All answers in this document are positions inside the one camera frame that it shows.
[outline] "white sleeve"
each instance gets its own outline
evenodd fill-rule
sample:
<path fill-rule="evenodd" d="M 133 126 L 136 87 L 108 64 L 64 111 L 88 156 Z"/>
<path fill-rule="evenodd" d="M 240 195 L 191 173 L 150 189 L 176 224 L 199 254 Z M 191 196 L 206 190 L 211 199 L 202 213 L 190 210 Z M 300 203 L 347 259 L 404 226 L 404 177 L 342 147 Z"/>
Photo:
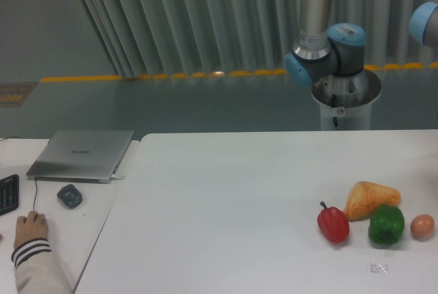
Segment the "white sleeve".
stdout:
<path fill-rule="evenodd" d="M 12 254 L 18 294 L 71 294 L 73 290 L 46 239 L 20 245 Z"/>

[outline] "brown egg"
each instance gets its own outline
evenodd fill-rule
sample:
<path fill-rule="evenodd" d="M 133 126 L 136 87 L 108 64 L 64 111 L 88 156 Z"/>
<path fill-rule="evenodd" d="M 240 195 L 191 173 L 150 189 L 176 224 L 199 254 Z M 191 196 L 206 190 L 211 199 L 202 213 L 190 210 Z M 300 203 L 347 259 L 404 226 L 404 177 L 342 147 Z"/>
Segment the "brown egg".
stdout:
<path fill-rule="evenodd" d="M 411 232 L 416 239 L 422 239 L 428 236 L 435 227 L 435 221 L 429 214 L 421 214 L 411 222 Z"/>

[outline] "laptop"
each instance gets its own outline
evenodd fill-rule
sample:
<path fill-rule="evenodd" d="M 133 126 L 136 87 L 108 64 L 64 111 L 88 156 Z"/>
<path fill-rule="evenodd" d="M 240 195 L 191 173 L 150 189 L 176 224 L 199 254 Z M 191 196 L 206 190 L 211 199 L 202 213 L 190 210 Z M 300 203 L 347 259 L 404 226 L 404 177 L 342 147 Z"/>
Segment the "laptop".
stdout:
<path fill-rule="evenodd" d="M 110 183 L 133 131 L 59 130 L 27 171 L 30 180 Z"/>

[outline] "hand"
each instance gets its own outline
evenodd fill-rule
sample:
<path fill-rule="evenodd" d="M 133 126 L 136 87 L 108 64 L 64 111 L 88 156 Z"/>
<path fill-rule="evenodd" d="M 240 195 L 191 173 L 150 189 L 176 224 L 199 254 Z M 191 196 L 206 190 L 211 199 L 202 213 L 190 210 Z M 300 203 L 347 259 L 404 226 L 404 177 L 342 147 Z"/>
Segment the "hand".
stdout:
<path fill-rule="evenodd" d="M 14 249 L 35 238 L 47 238 L 47 220 L 44 214 L 30 211 L 27 217 L 18 217 Z"/>

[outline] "red bell pepper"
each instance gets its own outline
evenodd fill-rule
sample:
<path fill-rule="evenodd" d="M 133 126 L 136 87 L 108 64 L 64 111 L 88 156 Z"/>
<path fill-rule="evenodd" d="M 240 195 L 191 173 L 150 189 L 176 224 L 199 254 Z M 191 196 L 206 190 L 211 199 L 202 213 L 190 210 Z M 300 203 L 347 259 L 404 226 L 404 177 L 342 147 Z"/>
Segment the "red bell pepper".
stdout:
<path fill-rule="evenodd" d="M 327 208 L 321 202 L 324 209 L 318 215 L 318 226 L 328 241 L 334 244 L 344 242 L 350 233 L 350 225 L 344 212 L 332 206 Z"/>

